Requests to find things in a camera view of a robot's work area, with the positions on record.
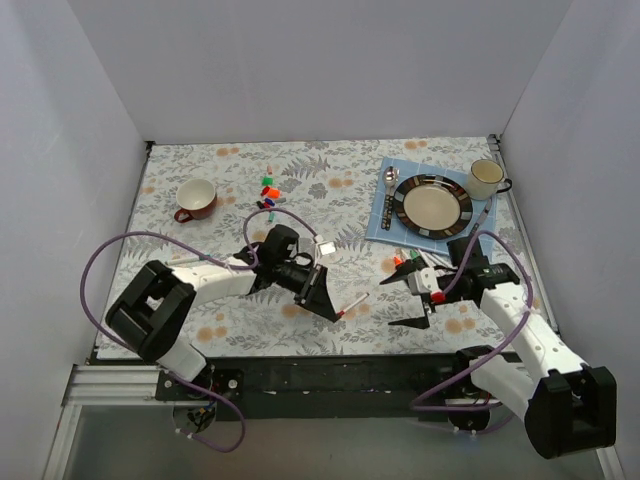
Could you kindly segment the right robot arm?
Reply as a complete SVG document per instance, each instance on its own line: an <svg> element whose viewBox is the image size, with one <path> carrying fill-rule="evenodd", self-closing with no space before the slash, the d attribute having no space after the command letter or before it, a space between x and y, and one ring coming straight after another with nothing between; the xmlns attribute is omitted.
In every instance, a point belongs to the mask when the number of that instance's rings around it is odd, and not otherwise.
<svg viewBox="0 0 640 480"><path fill-rule="evenodd" d="M458 351L452 377L418 395L411 409L446 412L463 428L460 414L503 405L523 422L531 445L545 459L613 446L613 374L606 367L589 366L536 311L531 280L521 263L491 263L477 234L452 240L447 247L450 273L411 258L397 264L385 281L404 282L425 313L472 301L504 339L496 347Z"/></svg>

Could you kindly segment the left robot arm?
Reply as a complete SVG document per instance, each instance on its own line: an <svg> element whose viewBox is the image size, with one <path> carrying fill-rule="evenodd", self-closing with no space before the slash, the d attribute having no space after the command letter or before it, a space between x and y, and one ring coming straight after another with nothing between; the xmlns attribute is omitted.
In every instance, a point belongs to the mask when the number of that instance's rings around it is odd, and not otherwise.
<svg viewBox="0 0 640 480"><path fill-rule="evenodd" d="M106 314L106 324L145 363L157 364L178 377L178 387L193 400L205 398L213 386L206 357L181 336L193 307L227 297L244 297L273 284L293 293L301 308L336 322L327 288L327 268L301 265L296 252L299 234L288 226L273 227L223 266L209 262L171 268L160 261L144 265Z"/></svg>

